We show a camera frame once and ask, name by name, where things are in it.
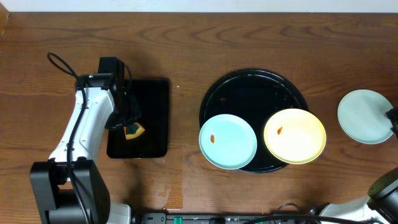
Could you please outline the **yellow green sponge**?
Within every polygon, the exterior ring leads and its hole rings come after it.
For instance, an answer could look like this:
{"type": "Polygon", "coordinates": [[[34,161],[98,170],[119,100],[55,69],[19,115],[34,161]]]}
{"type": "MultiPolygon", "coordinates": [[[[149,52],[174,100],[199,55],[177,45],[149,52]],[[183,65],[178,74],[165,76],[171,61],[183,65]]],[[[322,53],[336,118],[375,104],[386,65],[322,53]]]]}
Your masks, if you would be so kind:
{"type": "Polygon", "coordinates": [[[145,129],[143,126],[137,122],[129,126],[124,127],[124,133],[127,140],[138,138],[143,134],[145,129]]]}

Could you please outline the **light blue plate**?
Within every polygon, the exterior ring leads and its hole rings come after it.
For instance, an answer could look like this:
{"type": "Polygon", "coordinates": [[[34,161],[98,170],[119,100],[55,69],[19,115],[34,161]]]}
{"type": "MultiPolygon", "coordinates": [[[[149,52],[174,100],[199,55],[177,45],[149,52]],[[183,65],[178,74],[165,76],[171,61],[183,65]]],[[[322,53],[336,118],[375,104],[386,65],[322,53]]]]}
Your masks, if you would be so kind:
{"type": "Polygon", "coordinates": [[[372,90],[354,90],[339,102],[337,116],[342,130],[363,144],[379,144],[392,135],[392,123],[386,113],[393,109],[390,101],[372,90]]]}
{"type": "Polygon", "coordinates": [[[206,121],[200,129],[198,142],[210,163],[227,170],[248,165],[257,151],[252,127],[232,114],[219,114],[206,121]]]}

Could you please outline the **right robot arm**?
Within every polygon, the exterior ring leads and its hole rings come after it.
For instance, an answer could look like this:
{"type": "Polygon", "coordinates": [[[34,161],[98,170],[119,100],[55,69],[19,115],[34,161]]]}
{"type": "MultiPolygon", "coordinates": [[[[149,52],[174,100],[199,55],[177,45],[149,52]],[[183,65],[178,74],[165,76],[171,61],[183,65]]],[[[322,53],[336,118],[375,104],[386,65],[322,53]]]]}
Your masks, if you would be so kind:
{"type": "MultiPolygon", "coordinates": [[[[378,144],[397,135],[397,108],[392,106],[340,105],[338,120],[343,131],[361,143],[378,144]]],[[[367,196],[346,203],[328,203],[313,214],[363,223],[397,223],[397,169],[378,178],[367,196]]]]}

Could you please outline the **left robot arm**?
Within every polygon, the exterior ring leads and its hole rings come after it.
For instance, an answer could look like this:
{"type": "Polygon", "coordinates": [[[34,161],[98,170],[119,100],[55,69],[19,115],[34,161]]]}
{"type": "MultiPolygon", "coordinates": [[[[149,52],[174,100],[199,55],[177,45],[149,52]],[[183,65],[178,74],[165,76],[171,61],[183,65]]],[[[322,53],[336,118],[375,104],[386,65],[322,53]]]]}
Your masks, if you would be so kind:
{"type": "Polygon", "coordinates": [[[30,183],[42,223],[134,223],[130,205],[113,202],[96,161],[103,131],[120,115],[124,75],[82,75],[72,116],[56,149],[34,162],[30,183]]]}

